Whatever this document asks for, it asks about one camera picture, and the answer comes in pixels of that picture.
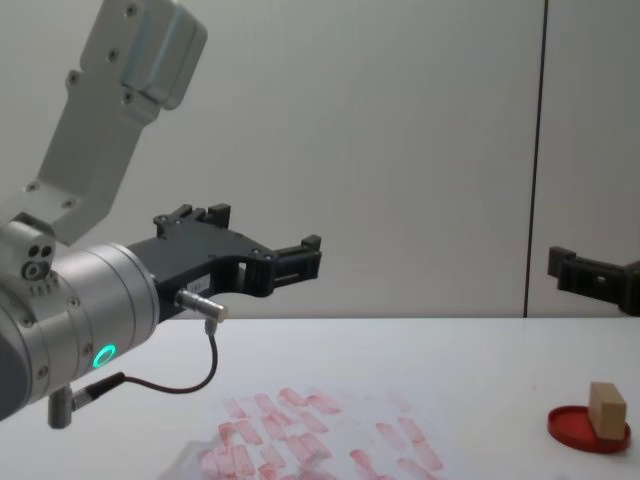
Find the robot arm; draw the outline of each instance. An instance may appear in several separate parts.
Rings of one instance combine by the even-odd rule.
[[[118,374],[76,395],[69,386],[186,309],[208,319],[204,386],[227,315],[208,297],[265,297],[317,277],[319,237],[266,248],[228,229],[228,205],[183,205],[130,247],[55,255],[57,242],[71,245],[107,215],[142,129],[181,103],[206,37],[173,0],[103,0],[42,168],[0,208],[0,421],[49,396],[50,424],[64,428],[72,410],[120,383],[150,385]]]

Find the silver cylindrical joint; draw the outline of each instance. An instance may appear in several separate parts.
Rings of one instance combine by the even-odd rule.
[[[191,293],[186,289],[182,289],[176,294],[176,305],[193,310],[205,318],[212,318],[218,323],[224,322],[229,317],[229,310],[224,305]]]
[[[45,280],[23,287],[0,286],[0,382],[20,389],[0,398],[0,420],[140,345],[158,324],[151,275],[119,245],[60,255]]]

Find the white wall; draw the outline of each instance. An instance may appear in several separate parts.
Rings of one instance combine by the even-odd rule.
[[[640,259],[640,2],[551,1],[531,263],[531,315],[617,315],[556,290],[548,249]]]
[[[81,245],[226,202],[268,246],[324,237],[318,281],[235,315],[521,314],[542,0],[185,3],[209,29],[192,88]],[[0,199],[36,173],[98,7],[0,5]]]

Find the bolt hole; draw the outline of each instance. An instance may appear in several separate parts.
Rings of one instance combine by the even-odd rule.
[[[117,48],[112,48],[111,50],[109,50],[109,53],[107,53],[107,60],[113,63],[118,59],[119,56],[120,51]]]
[[[138,7],[136,7],[135,4],[132,3],[126,8],[126,10],[124,11],[124,15],[125,17],[131,18],[136,14],[137,11]]]

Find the black cable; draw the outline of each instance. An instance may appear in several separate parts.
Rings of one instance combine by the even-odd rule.
[[[209,370],[209,374],[207,375],[207,377],[195,387],[169,388],[163,387],[161,385],[156,385],[155,383],[147,382],[146,380],[127,376],[124,377],[124,382],[133,383],[145,388],[149,388],[151,390],[155,390],[157,392],[168,393],[171,395],[185,395],[188,393],[195,393],[197,391],[200,391],[204,387],[209,385],[209,383],[211,383],[211,380],[213,380],[213,377],[216,374],[216,370],[218,369],[218,346],[216,345],[216,340],[213,335],[209,337],[209,344],[211,345],[211,369]]]

